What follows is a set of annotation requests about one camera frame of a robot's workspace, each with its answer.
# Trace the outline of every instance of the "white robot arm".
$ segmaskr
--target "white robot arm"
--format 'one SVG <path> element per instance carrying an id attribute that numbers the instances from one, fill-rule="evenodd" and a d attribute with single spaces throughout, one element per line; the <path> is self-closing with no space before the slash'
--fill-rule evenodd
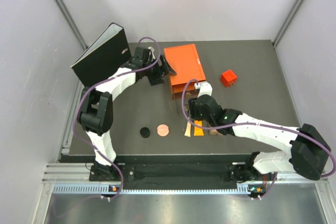
<path id="1" fill-rule="evenodd" d="M 191 119 L 206 120 L 213 127 L 234 123 L 253 123 L 253 125 L 232 126 L 218 131 L 224 135 L 250 138 L 280 150 L 272 153 L 252 153 L 245 165 L 236 167 L 234 174 L 237 180 L 255 179 L 270 172 L 296 172 L 308 179 L 320 179 L 329 157 L 328 154 L 317 145 L 295 134 L 301 132 L 311 136 L 330 150 L 330 147 L 312 125 L 304 124 L 301 128 L 286 127 L 252 118 L 241 111 L 222 109 L 211 97 L 211 94 L 189 99 L 188 103 Z M 261 124 L 277 129 L 261 127 Z"/>
<path id="2" fill-rule="evenodd" d="M 132 69 L 129 68 L 119 68 L 118 71 L 111 76 L 115 77 L 121 73 L 130 72 Z M 126 74 L 124 76 L 115 78 L 112 81 L 106 82 L 96 87 L 96 90 L 102 93 L 108 92 L 112 95 L 112 101 L 114 101 L 118 95 L 120 95 L 126 88 L 135 84 L 136 78 L 135 73 Z M 98 150 L 105 155 L 109 160 L 113 161 L 117 157 L 113 147 L 110 135 L 110 130 L 99 136 L 97 133 L 92 131 L 87 131 L 92 144 L 98 148 Z M 96 150 L 96 161 L 102 165 L 110 165 Z"/>

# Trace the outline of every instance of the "gray floor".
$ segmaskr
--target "gray floor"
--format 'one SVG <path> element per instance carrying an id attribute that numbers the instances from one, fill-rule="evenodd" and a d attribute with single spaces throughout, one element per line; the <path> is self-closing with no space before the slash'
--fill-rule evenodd
<path id="1" fill-rule="evenodd" d="M 87 195 L 53 195 L 56 214 L 62 215 L 85 197 Z M 246 197 L 121 195 L 110 203 L 94 198 L 60 219 L 49 210 L 45 223 L 327 223 L 314 184 L 277 184 L 262 201 L 250 201 Z"/>
<path id="2" fill-rule="evenodd" d="M 250 116 L 286 126 L 298 121 L 270 40 L 162 42 L 162 48 L 195 43 L 206 79 L 213 86 L 213 97 L 223 108 L 241 110 Z M 136 44 L 131 44 L 134 52 Z M 225 88 L 220 75 L 232 69 L 236 85 Z M 265 144 L 233 136 L 185 137 L 186 120 L 177 113 L 171 99 L 169 81 L 151 87 L 145 78 L 125 90 L 114 102 L 111 129 L 117 154 L 237 154 L 275 149 Z M 159 124 L 167 124 L 170 133 L 160 137 Z M 139 130 L 148 127 L 151 136 L 144 139 Z M 78 127 L 81 135 L 86 134 Z M 93 154 L 91 147 L 73 139 L 70 155 Z"/>

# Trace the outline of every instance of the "white wall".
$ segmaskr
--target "white wall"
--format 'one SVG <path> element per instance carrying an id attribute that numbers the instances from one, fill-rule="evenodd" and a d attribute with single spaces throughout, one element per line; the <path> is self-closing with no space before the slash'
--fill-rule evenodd
<path id="1" fill-rule="evenodd" d="M 129 42 L 274 39 L 295 0 L 64 0 L 87 44 L 111 22 Z"/>
<path id="2" fill-rule="evenodd" d="M 336 154 L 336 5 L 305 0 L 278 55 L 301 122 L 316 126 Z M 330 178 L 336 194 L 336 175 Z"/>
<path id="3" fill-rule="evenodd" d="M 28 223 L 82 49 L 53 0 L 0 0 L 0 222 Z"/>

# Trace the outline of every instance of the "dark gray table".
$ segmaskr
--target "dark gray table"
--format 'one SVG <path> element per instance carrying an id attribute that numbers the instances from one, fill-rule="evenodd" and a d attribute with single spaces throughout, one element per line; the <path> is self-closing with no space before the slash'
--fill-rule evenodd
<path id="1" fill-rule="evenodd" d="M 160 45 L 163 49 L 191 43 L 196 44 L 206 80 L 213 86 L 213 97 L 223 108 L 238 109 L 272 123 L 298 126 L 270 40 L 161 42 Z M 130 44 L 132 52 L 135 46 Z M 228 69 L 237 74 L 238 81 L 225 88 L 219 78 Z M 117 154 L 240 154 L 275 150 L 249 139 L 210 136 L 208 131 L 205 136 L 185 137 L 186 120 L 181 112 L 177 113 L 167 77 L 165 81 L 151 87 L 144 78 L 115 100 L 111 138 Z M 168 136 L 158 136 L 159 124 L 169 126 Z M 149 138 L 140 136 L 142 127 L 151 130 Z M 78 130 L 88 139 L 80 126 Z M 72 140 L 69 155 L 91 154 L 90 146 L 78 139 Z"/>

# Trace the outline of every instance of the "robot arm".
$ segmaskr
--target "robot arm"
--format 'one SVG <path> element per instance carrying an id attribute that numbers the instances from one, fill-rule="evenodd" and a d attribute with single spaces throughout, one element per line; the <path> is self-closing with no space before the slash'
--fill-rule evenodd
<path id="1" fill-rule="evenodd" d="M 153 51 L 153 48 L 137 47 L 134 57 L 127 62 L 125 67 L 119 68 L 117 72 L 110 77 L 115 78 L 114 80 L 97 86 L 96 89 L 88 95 L 78 114 L 77 121 L 81 124 L 83 130 L 87 132 L 93 145 L 113 162 L 117 156 L 112 147 L 110 136 L 110 128 L 113 123 L 113 101 L 126 88 L 135 84 L 143 77 L 147 77 L 150 84 L 154 86 L 164 83 L 162 78 L 168 73 L 176 74 L 176 72 L 169 66 L 164 56 L 161 55 L 161 65 L 157 63 L 147 71 L 133 72 L 116 78 L 116 76 L 122 73 L 130 72 L 152 64 L 155 60 Z M 82 90 L 82 96 L 87 90 L 87 87 Z M 95 154 L 96 158 L 94 164 L 99 166 L 99 169 L 104 169 L 105 171 L 110 172 L 110 163 L 96 150 Z"/>
<path id="2" fill-rule="evenodd" d="M 189 99 L 190 118 L 206 120 L 211 126 L 251 122 L 256 125 L 232 126 L 218 130 L 226 135 L 247 137 L 255 141 L 274 146 L 280 151 L 273 153 L 254 152 L 245 165 L 237 165 L 233 170 L 237 180 L 251 180 L 270 172 L 296 172 L 301 176 L 318 180 L 328 160 L 328 155 L 320 147 L 305 138 L 291 132 L 261 127 L 261 124 L 277 126 L 311 136 L 330 150 L 318 131 L 309 124 L 301 128 L 280 126 L 268 123 L 237 110 L 222 109 L 214 98 L 204 94 L 196 99 Z"/>

